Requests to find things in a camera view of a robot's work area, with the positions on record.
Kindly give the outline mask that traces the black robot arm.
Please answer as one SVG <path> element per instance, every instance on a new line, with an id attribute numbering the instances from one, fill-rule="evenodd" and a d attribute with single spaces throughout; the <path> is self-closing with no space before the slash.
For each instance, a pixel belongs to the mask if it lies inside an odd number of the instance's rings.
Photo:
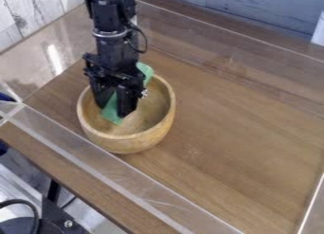
<path id="1" fill-rule="evenodd" d="M 141 29 L 133 23 L 136 0 L 85 0 L 96 53 L 85 53 L 85 75 L 97 106 L 104 109 L 116 97 L 116 115 L 127 117 L 137 109 L 143 97 L 145 75 L 137 68 L 137 35 Z"/>

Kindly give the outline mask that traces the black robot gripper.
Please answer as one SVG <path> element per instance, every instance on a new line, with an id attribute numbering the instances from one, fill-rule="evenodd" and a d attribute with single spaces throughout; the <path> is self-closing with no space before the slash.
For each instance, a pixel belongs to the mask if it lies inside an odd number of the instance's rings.
<path id="1" fill-rule="evenodd" d="M 85 53 L 85 75 L 95 102 L 104 108 L 116 90 L 117 116 L 124 118 L 137 108 L 137 100 L 143 97 L 144 74 L 137 69 L 137 60 L 121 60 L 112 63 L 99 55 Z"/>

